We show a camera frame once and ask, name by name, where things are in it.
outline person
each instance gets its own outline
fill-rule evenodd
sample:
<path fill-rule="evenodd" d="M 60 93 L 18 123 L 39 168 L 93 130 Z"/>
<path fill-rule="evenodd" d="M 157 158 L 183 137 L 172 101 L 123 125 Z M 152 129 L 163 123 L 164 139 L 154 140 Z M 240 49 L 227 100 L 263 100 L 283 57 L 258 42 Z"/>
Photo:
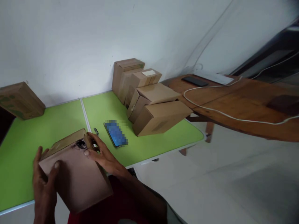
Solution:
<path fill-rule="evenodd" d="M 88 135 L 97 147 L 95 151 L 90 149 L 84 151 L 84 155 L 112 174 L 109 180 L 114 194 L 83 212 L 70 213 L 68 224 L 185 223 L 161 195 L 133 177 L 97 135 L 90 132 Z M 33 161 L 34 224 L 52 224 L 55 223 L 57 203 L 55 179 L 59 174 L 62 161 L 54 164 L 47 178 L 39 166 L 42 149 L 41 146 L 38 148 Z"/>

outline cardboard box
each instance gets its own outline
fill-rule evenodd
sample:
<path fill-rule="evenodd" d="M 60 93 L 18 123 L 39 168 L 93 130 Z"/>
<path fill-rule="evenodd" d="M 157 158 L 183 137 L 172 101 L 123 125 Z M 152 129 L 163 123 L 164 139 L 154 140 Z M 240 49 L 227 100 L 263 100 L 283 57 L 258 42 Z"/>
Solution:
<path fill-rule="evenodd" d="M 93 145 L 85 129 L 56 142 L 39 162 L 48 176 L 61 160 L 56 190 L 70 212 L 78 213 L 113 194 L 110 182 L 99 164 L 84 155 Z"/>
<path fill-rule="evenodd" d="M 0 106 L 27 120 L 44 114 L 45 105 L 25 82 L 0 88 Z"/>
<path fill-rule="evenodd" d="M 135 58 L 114 62 L 112 91 L 118 96 L 119 86 L 121 82 L 121 74 L 134 69 L 143 69 L 145 63 Z"/>
<path fill-rule="evenodd" d="M 129 80 L 129 90 L 125 100 L 126 108 L 129 107 L 136 88 L 156 84 L 161 77 L 162 74 L 152 68 L 133 73 Z"/>
<path fill-rule="evenodd" d="M 133 124 L 133 131 L 136 136 L 164 133 L 191 113 L 181 101 L 147 105 Z"/>
<path fill-rule="evenodd" d="M 131 103 L 127 110 L 127 117 L 134 123 L 144 105 L 164 103 L 176 100 L 181 94 L 161 83 L 135 89 Z"/>
<path fill-rule="evenodd" d="M 121 74 L 121 81 L 119 85 L 119 91 L 117 97 L 122 104 L 125 104 L 125 99 L 129 90 L 130 78 L 132 73 L 143 71 L 142 68 L 126 71 Z"/>

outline white label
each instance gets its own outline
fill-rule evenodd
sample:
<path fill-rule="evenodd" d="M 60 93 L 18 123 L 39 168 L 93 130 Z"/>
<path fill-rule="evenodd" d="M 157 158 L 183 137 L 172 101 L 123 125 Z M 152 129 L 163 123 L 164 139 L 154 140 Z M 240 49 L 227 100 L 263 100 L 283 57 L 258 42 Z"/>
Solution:
<path fill-rule="evenodd" d="M 156 73 L 154 70 L 150 70 L 150 71 L 142 72 L 142 74 L 144 74 L 145 76 L 149 76 L 149 75 L 155 75 Z"/>

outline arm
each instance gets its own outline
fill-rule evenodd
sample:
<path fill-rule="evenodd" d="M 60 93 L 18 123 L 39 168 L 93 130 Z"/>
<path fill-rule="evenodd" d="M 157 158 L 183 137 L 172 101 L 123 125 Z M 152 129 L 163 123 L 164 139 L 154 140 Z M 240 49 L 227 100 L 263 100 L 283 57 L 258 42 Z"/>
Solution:
<path fill-rule="evenodd" d="M 45 174 L 39 166 L 43 148 L 40 146 L 37 150 L 33 161 L 33 178 L 32 185 L 34 191 L 34 224 L 54 224 L 55 223 L 55 206 L 57 203 L 57 194 L 55 189 L 55 179 L 59 171 L 60 162 L 57 161 L 48 177 L 48 181 L 44 178 Z"/>
<path fill-rule="evenodd" d="M 131 176 L 97 135 L 90 132 L 88 132 L 88 135 L 98 145 L 100 154 L 93 150 L 86 150 L 84 154 L 120 180 L 124 188 L 131 193 L 135 201 L 140 205 L 146 217 L 158 223 L 167 223 L 166 203 L 149 191 L 137 178 Z"/>

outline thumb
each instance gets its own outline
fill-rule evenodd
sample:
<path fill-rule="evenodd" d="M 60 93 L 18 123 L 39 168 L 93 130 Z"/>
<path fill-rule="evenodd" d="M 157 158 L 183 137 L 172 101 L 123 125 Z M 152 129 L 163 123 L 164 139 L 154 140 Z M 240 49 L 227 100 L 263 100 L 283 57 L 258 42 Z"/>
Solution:
<path fill-rule="evenodd" d="M 47 183 L 47 185 L 49 185 L 49 187 L 54 186 L 55 179 L 56 179 L 57 174 L 59 172 L 60 165 L 61 165 L 61 162 L 57 161 L 54 164 L 54 166 L 52 167 L 51 172 L 50 172 L 49 177 L 48 177 L 48 183 Z"/>
<path fill-rule="evenodd" d="M 93 151 L 93 150 L 90 150 L 90 149 L 87 149 L 84 151 L 84 155 L 93 160 L 93 161 L 96 161 L 98 163 L 101 163 L 101 160 L 102 160 L 102 155 L 101 154 L 98 154 L 96 151 Z"/>

